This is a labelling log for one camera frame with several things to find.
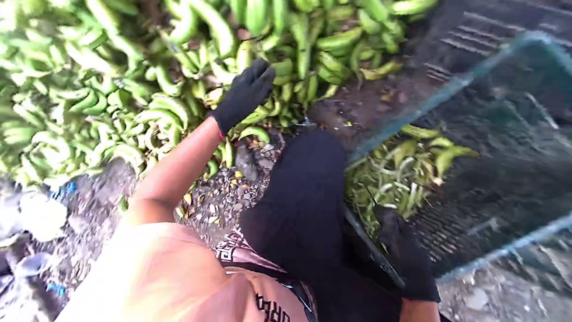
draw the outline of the black pants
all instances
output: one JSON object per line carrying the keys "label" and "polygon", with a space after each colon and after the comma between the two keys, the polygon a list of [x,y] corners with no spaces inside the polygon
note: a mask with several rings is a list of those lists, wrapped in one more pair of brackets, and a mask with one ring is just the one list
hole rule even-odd
{"label": "black pants", "polygon": [[312,287],[323,321],[398,321],[401,299],[359,274],[342,236],[345,155],[330,134],[301,134],[284,149],[241,231],[259,255]]}

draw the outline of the gloved hand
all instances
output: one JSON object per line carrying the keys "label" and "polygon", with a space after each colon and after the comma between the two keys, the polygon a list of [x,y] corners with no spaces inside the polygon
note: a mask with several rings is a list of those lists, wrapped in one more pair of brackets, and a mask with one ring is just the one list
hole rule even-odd
{"label": "gloved hand", "polygon": [[223,102],[212,113],[222,135],[244,120],[258,105],[264,104],[272,92],[275,75],[276,71],[270,64],[260,58],[235,77]]}
{"label": "gloved hand", "polygon": [[413,228],[391,209],[376,206],[374,214],[381,224],[377,231],[378,240],[387,247],[391,265],[405,282],[402,297],[440,302],[429,256],[421,247]]}

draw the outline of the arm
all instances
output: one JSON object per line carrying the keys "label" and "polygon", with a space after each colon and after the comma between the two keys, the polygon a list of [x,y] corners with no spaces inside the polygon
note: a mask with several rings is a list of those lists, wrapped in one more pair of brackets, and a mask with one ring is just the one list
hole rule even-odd
{"label": "arm", "polygon": [[124,221],[132,225],[173,222],[173,209],[203,171],[221,138],[214,117],[207,118],[149,173],[130,199]]}
{"label": "arm", "polygon": [[173,222],[173,210],[227,133],[272,91],[275,71],[264,60],[235,77],[218,108],[169,155],[153,167],[129,201],[129,213],[122,223],[142,225]]}
{"label": "arm", "polygon": [[403,299],[399,322],[439,322],[437,302]]}

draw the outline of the bananas in crate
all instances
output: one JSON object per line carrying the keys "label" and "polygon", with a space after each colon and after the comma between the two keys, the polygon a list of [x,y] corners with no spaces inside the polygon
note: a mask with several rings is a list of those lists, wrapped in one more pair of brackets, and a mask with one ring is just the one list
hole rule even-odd
{"label": "bananas in crate", "polygon": [[409,218],[443,184],[453,159],[461,156],[478,154],[456,146],[436,129],[406,125],[400,134],[346,168],[345,198],[372,237],[379,227],[375,205]]}

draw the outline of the pile of green bananas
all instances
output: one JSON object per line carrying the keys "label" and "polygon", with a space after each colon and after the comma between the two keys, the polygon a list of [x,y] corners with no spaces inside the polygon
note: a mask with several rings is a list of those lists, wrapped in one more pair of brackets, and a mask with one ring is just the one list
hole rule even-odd
{"label": "pile of green bananas", "polygon": [[456,146],[436,129],[406,125],[345,170],[345,198],[359,214],[370,237],[379,227],[375,205],[394,209],[405,219],[421,208],[453,159],[478,156],[468,147]]}
{"label": "pile of green bananas", "polygon": [[229,131],[210,178],[232,166],[231,142],[268,142],[254,124],[287,128],[352,73],[399,69],[383,54],[397,53],[405,23],[436,2],[164,0],[168,21],[157,25],[136,0],[5,0],[0,172],[58,185],[124,158],[144,175],[262,57],[276,69],[272,95]]}

